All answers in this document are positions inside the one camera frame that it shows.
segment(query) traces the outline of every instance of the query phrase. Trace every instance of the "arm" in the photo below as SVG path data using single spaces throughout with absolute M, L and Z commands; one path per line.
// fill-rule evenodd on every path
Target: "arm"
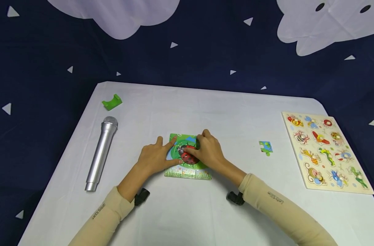
M 330 234 L 307 212 L 273 190 L 254 174 L 230 163 L 223 156 L 220 143 L 208 130 L 197 136 L 200 149 L 186 151 L 239 187 L 243 199 L 267 215 L 299 246 L 335 246 Z
M 155 145 L 143 147 L 138 162 L 121 183 L 109 192 L 69 246 L 106 246 L 120 221 L 133 209 L 135 194 L 146 179 L 154 173 L 179 164 L 179 160 L 165 160 L 166 153 L 175 141 L 176 138 L 163 146 L 163 138 L 158 137 Z

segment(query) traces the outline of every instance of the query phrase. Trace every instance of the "left hand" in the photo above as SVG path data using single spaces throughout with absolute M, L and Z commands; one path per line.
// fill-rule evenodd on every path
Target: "left hand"
M 159 136 L 154 145 L 146 145 L 142 148 L 135 166 L 151 176 L 166 168 L 181 164 L 182 160 L 166 160 L 166 154 L 173 147 L 176 139 L 177 137 L 175 136 L 169 143 L 163 146 L 163 137 Z

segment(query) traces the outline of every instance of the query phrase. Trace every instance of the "microphone grille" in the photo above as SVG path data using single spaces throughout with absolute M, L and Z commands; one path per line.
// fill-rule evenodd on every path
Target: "microphone grille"
M 112 124 L 112 125 L 115 125 L 116 127 L 118 126 L 117 119 L 112 116 L 105 117 L 105 119 L 103 120 L 103 123 Z

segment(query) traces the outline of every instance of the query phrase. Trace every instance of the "microphone handle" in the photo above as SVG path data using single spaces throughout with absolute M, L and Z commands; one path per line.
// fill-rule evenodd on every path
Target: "microphone handle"
M 102 123 L 101 135 L 86 179 L 85 191 L 96 191 L 116 127 Z

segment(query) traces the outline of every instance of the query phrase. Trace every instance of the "microphone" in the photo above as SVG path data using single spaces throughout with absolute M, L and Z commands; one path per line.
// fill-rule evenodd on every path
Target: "microphone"
M 93 161 L 89 168 L 85 191 L 96 191 L 97 189 L 113 135 L 117 130 L 117 125 L 117 120 L 112 116 L 105 117 L 101 124 L 101 136 L 99 137 Z

